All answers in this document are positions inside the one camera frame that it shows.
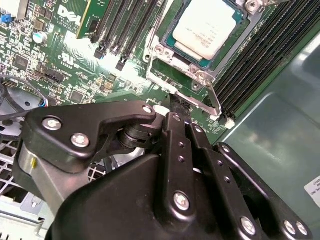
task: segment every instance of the cable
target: cable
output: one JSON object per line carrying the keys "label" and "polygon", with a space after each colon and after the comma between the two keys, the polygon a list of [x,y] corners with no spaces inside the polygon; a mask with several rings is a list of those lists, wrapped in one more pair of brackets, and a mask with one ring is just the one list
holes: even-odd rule
{"label": "cable", "polygon": [[31,88],[33,91],[35,91],[45,102],[48,101],[47,97],[41,91],[39,91],[36,87],[34,87],[30,82],[28,82],[27,80],[24,80],[24,79],[16,77],[16,76],[6,75],[6,74],[0,74],[0,79],[17,80],[18,82],[25,84],[26,86]]}
{"label": "cable", "polygon": [[15,113],[7,114],[7,115],[2,115],[2,116],[0,116],[0,122],[5,121],[5,120],[25,117],[30,111],[31,110],[24,110],[22,112],[15,112]]}

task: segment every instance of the screw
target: screw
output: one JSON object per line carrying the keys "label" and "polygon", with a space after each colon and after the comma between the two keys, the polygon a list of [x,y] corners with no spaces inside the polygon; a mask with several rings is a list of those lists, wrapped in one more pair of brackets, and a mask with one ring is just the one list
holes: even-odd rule
{"label": "screw", "polygon": [[158,45],[158,46],[155,47],[155,52],[156,52],[157,54],[159,54],[159,55],[164,54],[164,51],[165,51],[165,49],[164,49],[164,47],[161,46],[161,45]]}
{"label": "screw", "polygon": [[201,127],[199,127],[198,125],[195,125],[194,128],[195,128],[195,130],[196,130],[198,133],[201,133],[201,132],[202,132]]}
{"label": "screw", "polygon": [[143,110],[148,114],[152,113],[152,109],[149,106],[143,106]]}
{"label": "screw", "polygon": [[227,146],[222,145],[222,148],[223,148],[227,153],[230,153],[230,149],[229,149]]}
{"label": "screw", "polygon": [[250,235],[255,235],[256,234],[256,228],[253,225],[253,223],[249,220],[249,218],[243,216],[241,218],[241,224],[244,230],[250,234]]}
{"label": "screw", "polygon": [[181,122],[181,118],[180,118],[177,114],[174,114],[172,117],[173,117],[176,121]]}
{"label": "screw", "polygon": [[305,236],[308,235],[307,229],[305,228],[305,226],[302,225],[301,222],[298,222],[298,221],[297,221],[297,222],[296,222],[296,226],[298,227],[299,231],[300,231],[303,235],[305,235]]}
{"label": "screw", "polygon": [[248,12],[253,13],[258,10],[259,4],[256,0],[249,0],[245,4],[245,8]]}
{"label": "screw", "polygon": [[292,226],[292,224],[290,222],[288,222],[287,220],[284,220],[283,224],[284,224],[285,228],[288,230],[289,233],[291,233],[292,235],[296,235],[296,230],[295,230],[294,226]]}
{"label": "screw", "polygon": [[186,195],[181,192],[176,192],[173,196],[173,200],[178,209],[187,211],[190,207],[190,202]]}
{"label": "screw", "polygon": [[73,145],[75,145],[78,148],[86,148],[89,146],[89,138],[82,134],[82,133],[76,133],[71,137],[71,142]]}
{"label": "screw", "polygon": [[51,130],[51,131],[56,131],[61,129],[62,124],[59,120],[49,117],[43,120],[42,126],[44,126],[46,129]]}

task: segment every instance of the screw hole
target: screw hole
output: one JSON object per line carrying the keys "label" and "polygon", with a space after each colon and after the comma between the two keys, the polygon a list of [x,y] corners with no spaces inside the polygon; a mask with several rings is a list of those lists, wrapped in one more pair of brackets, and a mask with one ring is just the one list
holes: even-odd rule
{"label": "screw hole", "polygon": [[182,164],[185,162],[185,158],[184,158],[183,156],[179,156],[179,157],[178,157],[178,160],[179,160],[179,162],[182,163]]}
{"label": "screw hole", "polygon": [[228,178],[227,176],[224,177],[224,180],[225,180],[228,184],[231,183],[230,178]]}
{"label": "screw hole", "polygon": [[11,119],[2,121],[2,125],[6,126],[6,127],[10,127],[13,124],[14,124],[14,121],[12,121]]}
{"label": "screw hole", "polygon": [[183,142],[179,142],[179,147],[183,149],[185,148],[185,144]]}

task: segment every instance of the green circuit board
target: green circuit board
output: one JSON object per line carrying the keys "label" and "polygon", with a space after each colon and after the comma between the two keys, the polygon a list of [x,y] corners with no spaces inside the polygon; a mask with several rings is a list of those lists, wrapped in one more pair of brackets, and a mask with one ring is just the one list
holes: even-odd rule
{"label": "green circuit board", "polygon": [[[183,0],[174,0],[161,27],[158,35],[163,35],[166,26],[170,24],[172,17],[179,11]],[[0,64],[4,66],[3,74],[14,75],[28,79],[32,85],[45,93],[55,105],[71,104],[94,104],[112,101],[143,100],[151,105],[159,105],[167,100],[168,93],[158,85],[146,79],[148,64],[143,61],[145,43],[150,28],[156,21],[161,10],[161,0],[152,12],[145,29],[143,30],[130,59],[122,71],[116,69],[120,59],[112,53],[106,54],[103,59],[94,57],[98,43],[91,43],[85,38],[85,32],[90,28],[93,12],[88,12],[88,2],[84,0],[31,0],[24,20],[10,24],[0,23]],[[52,12],[51,18],[41,16],[41,8]],[[244,48],[252,35],[257,34],[259,26],[263,25],[272,14],[276,6],[269,6],[259,24],[240,46]],[[97,11],[99,18],[102,11]],[[36,20],[45,23],[44,32],[47,35],[45,44],[36,44],[32,39]],[[227,54],[235,41],[239,38],[241,31],[248,26],[247,20],[243,21],[239,32],[235,32],[223,46],[219,61]],[[28,60],[26,70],[15,67],[17,55]],[[35,72],[39,63],[47,68],[58,71],[65,76],[61,84],[48,82]],[[152,72],[162,80],[175,86],[186,96],[203,101],[207,92],[205,90],[193,91],[190,78],[173,69],[172,67],[155,61]],[[199,124],[207,133],[209,140],[215,142],[226,130],[217,121],[212,121],[209,115],[195,107],[191,108],[192,120]]]}

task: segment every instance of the dimm slot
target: dimm slot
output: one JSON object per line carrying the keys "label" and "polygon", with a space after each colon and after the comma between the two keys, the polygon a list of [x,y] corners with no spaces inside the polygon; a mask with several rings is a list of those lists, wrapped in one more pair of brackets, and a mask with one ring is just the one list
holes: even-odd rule
{"label": "dimm slot", "polygon": [[231,74],[240,70],[241,62],[243,63],[246,59],[252,55],[255,50],[260,45],[260,42],[263,40],[263,36],[266,36],[274,27],[274,24],[278,22],[286,14],[287,10],[291,7],[292,3],[283,3],[275,10],[275,12],[270,16],[269,20],[264,24],[263,28],[258,32],[256,36],[253,37],[250,44],[245,48],[242,54],[233,62],[232,66],[227,70],[227,72],[218,79],[217,83],[214,86],[217,96],[219,96],[223,90],[227,87],[228,84],[232,81]]}
{"label": "dimm slot", "polygon": [[131,38],[130,43],[128,44],[128,46],[125,48],[125,50],[123,51],[123,54],[121,56],[120,61],[118,62],[116,68],[120,71],[122,71],[122,69],[124,68],[127,60],[129,59],[132,51],[134,50],[143,30],[145,29],[153,11],[156,9],[158,4],[158,0],[152,0],[149,3],[149,7],[147,8],[146,12],[143,13],[143,18],[139,23],[139,26],[137,27],[137,30],[135,31],[133,37]]}
{"label": "dimm slot", "polygon": [[130,2],[131,2],[131,0],[123,0],[123,2],[121,3],[120,13],[117,14],[117,18],[114,22],[114,25],[111,28],[111,31],[105,37],[105,49],[109,48],[110,44],[113,42],[114,38],[116,37],[117,30],[119,28],[119,25],[120,25],[122,19],[124,18],[125,14],[126,14],[126,11],[128,10]]}
{"label": "dimm slot", "polygon": [[138,13],[141,11],[143,4],[144,4],[144,0],[137,0],[136,4],[134,5],[133,11],[130,17],[127,19],[120,37],[118,37],[116,43],[112,47],[116,54],[123,48],[125,41],[128,37],[128,34],[135,23],[135,18],[138,16]]}
{"label": "dimm slot", "polygon": [[320,21],[319,8],[320,7],[317,8],[318,10],[317,13],[313,12],[313,13],[316,13],[315,18],[317,20],[315,21],[315,18],[310,18],[308,19],[309,24],[307,26],[305,23],[303,24],[303,28],[302,26],[300,26],[299,35],[295,36],[296,38],[294,38],[293,40],[292,39],[290,40],[291,42],[289,44],[288,49],[286,50],[286,53],[280,57],[278,56],[278,59],[276,60],[274,60],[274,58],[269,60],[268,67],[263,69],[263,71],[253,79],[252,86],[250,88],[247,88],[244,92],[242,92],[241,95],[238,95],[235,102],[232,102],[231,105],[227,106],[227,108],[229,108],[230,111],[236,112],[250,98],[250,96],[261,86],[261,84],[268,78],[268,76],[270,75],[270,72],[274,71],[279,66],[281,61],[286,57],[286,55],[291,53],[291,51],[297,46],[300,40],[306,36],[308,31],[311,30],[316,24],[319,24],[319,21]]}
{"label": "dimm slot", "polygon": [[[91,37],[92,43],[98,42],[98,40],[101,37],[101,34],[106,30],[110,30],[110,28],[107,29],[107,23],[110,19],[110,16],[111,16],[111,13],[113,12],[113,10],[116,7],[119,7],[119,4],[116,4],[116,2],[118,2],[118,0],[111,0],[110,1],[108,8],[106,9],[106,11],[103,15],[102,20],[100,21],[99,26],[96,29],[95,35],[93,37]],[[113,24],[115,19],[116,19],[116,16],[114,16],[114,18],[112,19],[111,25]]]}
{"label": "dimm slot", "polygon": [[254,54],[254,57],[251,57],[245,62],[245,71],[242,71],[241,74],[233,75],[233,79],[236,78],[219,96],[220,102],[222,105],[230,98],[230,96],[235,96],[237,92],[241,91],[243,86],[246,86],[246,83],[243,82],[248,75],[252,75],[252,70],[259,70],[257,67],[262,59],[264,59],[265,54],[268,53],[269,49],[275,49],[274,44],[276,44],[279,37],[284,33],[283,31],[287,26],[290,26],[292,21],[294,21],[298,16],[300,16],[301,11],[305,8],[306,4],[299,4],[298,8],[292,8],[289,15],[281,20],[281,23],[278,24],[275,28],[272,29],[274,35],[269,34],[269,38],[265,42],[262,42],[262,45],[258,46],[258,51]]}

